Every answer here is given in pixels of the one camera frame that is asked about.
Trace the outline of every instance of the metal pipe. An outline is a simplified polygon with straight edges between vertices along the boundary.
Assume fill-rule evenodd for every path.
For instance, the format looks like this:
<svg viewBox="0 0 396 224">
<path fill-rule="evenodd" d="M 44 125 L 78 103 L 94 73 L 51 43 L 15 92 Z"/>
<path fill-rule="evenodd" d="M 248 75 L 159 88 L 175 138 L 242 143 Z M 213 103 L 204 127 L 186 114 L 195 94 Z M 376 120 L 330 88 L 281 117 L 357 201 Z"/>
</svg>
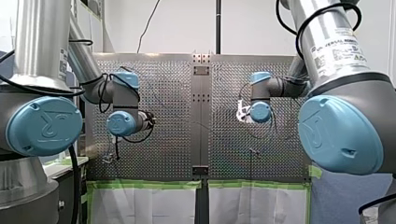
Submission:
<svg viewBox="0 0 396 224">
<path fill-rule="evenodd" d="M 85 39 L 73 15 L 70 15 L 70 39 Z M 102 77 L 96 60 L 93 58 L 90 47 L 83 43 L 70 43 L 69 64 L 80 84 L 92 82 Z"/>
<path fill-rule="evenodd" d="M 216 0 L 216 54 L 221 54 L 221 0 Z"/>
<path fill-rule="evenodd" d="M 21 85 L 66 86 L 70 0 L 19 0 L 14 76 Z"/>
<path fill-rule="evenodd" d="M 300 29 L 317 10 L 340 0 L 289 0 L 288 3 L 295 26 Z M 370 72 L 342 7 L 313 19 L 304 29 L 300 43 L 313 90 L 340 77 Z"/>
</svg>

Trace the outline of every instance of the metal bracket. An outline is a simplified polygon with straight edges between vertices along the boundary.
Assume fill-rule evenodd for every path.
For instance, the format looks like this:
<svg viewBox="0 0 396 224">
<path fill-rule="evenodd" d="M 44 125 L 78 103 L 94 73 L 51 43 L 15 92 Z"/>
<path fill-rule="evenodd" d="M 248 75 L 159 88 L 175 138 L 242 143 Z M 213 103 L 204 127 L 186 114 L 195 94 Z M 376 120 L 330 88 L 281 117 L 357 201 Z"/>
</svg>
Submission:
<svg viewBox="0 0 396 224">
<path fill-rule="evenodd" d="M 209 66 L 194 66 L 195 76 L 209 76 Z"/>
<path fill-rule="evenodd" d="M 208 166 L 192 166 L 192 174 L 193 175 L 208 175 L 209 167 Z"/>
</svg>

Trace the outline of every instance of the perforated metal panel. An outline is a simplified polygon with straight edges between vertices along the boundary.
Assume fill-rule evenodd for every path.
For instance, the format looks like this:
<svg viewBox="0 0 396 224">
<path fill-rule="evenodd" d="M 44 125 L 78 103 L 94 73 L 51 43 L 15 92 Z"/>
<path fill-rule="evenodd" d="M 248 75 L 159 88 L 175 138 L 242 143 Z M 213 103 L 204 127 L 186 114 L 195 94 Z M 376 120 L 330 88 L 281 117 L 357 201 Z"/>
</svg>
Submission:
<svg viewBox="0 0 396 224">
<path fill-rule="evenodd" d="M 212 117 L 209 133 L 209 175 L 214 179 L 264 179 L 304 182 L 309 159 L 297 134 L 301 100 L 271 98 L 272 122 L 246 124 L 235 117 L 238 93 L 250 75 L 287 73 L 291 57 L 214 56 Z M 242 89 L 249 103 L 250 87 Z"/>
<path fill-rule="evenodd" d="M 146 142 L 120 143 L 120 160 L 107 164 L 104 156 L 114 154 L 106 132 L 111 112 L 100 114 L 97 106 L 87 105 L 89 179 L 190 180 L 192 165 L 200 162 L 209 166 L 212 179 L 307 180 L 309 159 L 296 129 L 302 101 L 272 99 L 276 115 L 272 125 L 245 124 L 235 116 L 238 92 L 250 75 L 257 71 L 285 75 L 291 57 L 214 55 L 205 65 L 210 68 L 208 76 L 193 75 L 197 64 L 192 55 L 101 54 L 97 59 L 103 72 L 117 71 L 121 65 L 135 70 L 141 84 L 139 107 L 153 112 L 158 123 Z M 199 98 L 199 92 L 206 97 Z M 249 86 L 242 95 L 249 102 Z"/>
<path fill-rule="evenodd" d="M 93 154 L 88 178 L 191 179 L 191 56 L 109 54 L 97 59 L 106 73 L 119 70 L 121 65 L 134 69 L 140 79 L 139 109 L 152 112 L 158 123 L 147 141 L 122 141 L 120 160 L 108 164 L 103 161 L 104 156 L 115 153 L 114 147 L 109 148 L 106 132 L 111 109 L 100 114 L 97 106 L 87 105 L 87 150 Z M 134 138 L 141 139 L 146 134 L 144 131 Z"/>
</svg>

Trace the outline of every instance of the label sticker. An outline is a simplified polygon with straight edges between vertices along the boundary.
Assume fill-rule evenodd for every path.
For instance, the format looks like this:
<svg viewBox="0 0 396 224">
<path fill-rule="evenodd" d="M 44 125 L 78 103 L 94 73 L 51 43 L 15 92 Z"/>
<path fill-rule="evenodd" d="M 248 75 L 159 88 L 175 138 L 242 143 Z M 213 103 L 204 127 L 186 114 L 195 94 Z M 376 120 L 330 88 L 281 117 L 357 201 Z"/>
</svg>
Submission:
<svg viewBox="0 0 396 224">
<path fill-rule="evenodd" d="M 367 60 L 359 47 L 353 31 L 336 29 L 339 36 L 327 39 L 323 44 L 311 48 L 318 75 L 331 76 L 345 66 L 367 66 Z"/>
<path fill-rule="evenodd" d="M 58 78 L 60 80 L 66 81 L 66 73 L 67 73 L 67 50 L 61 49 Z"/>
</svg>

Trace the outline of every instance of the light blue cover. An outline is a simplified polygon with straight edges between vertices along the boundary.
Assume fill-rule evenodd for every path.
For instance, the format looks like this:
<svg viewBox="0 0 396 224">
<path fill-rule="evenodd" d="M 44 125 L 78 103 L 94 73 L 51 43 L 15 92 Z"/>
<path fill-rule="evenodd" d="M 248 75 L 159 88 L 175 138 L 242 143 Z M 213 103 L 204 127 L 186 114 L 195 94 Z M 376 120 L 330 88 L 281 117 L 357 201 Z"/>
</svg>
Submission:
<svg viewBox="0 0 396 224">
<path fill-rule="evenodd" d="M 250 85 L 254 85 L 258 82 L 271 78 L 271 73 L 269 72 L 256 72 L 250 76 Z"/>
<path fill-rule="evenodd" d="M 63 97 L 44 96 L 15 112 L 7 124 L 6 139 L 24 156 L 52 156 L 68 149 L 81 128 L 76 105 Z"/>
<path fill-rule="evenodd" d="M 116 111 L 107 119 L 108 131 L 118 137 L 131 135 L 135 128 L 134 117 L 125 111 Z"/>
<path fill-rule="evenodd" d="M 308 156 L 328 171 L 369 175 L 382 165 L 383 148 L 374 126 L 338 97 L 320 95 L 305 102 L 298 131 Z"/>
<path fill-rule="evenodd" d="M 257 123 L 264 123 L 271 118 L 271 107 L 267 103 L 259 101 L 251 107 L 250 117 Z"/>
<path fill-rule="evenodd" d="M 114 75 L 127 82 L 134 89 L 139 89 L 139 77 L 137 76 L 137 74 L 131 72 L 116 72 L 114 73 Z M 119 81 L 117 78 L 114 78 L 113 80 L 120 85 L 126 86 L 125 83 Z"/>
</svg>

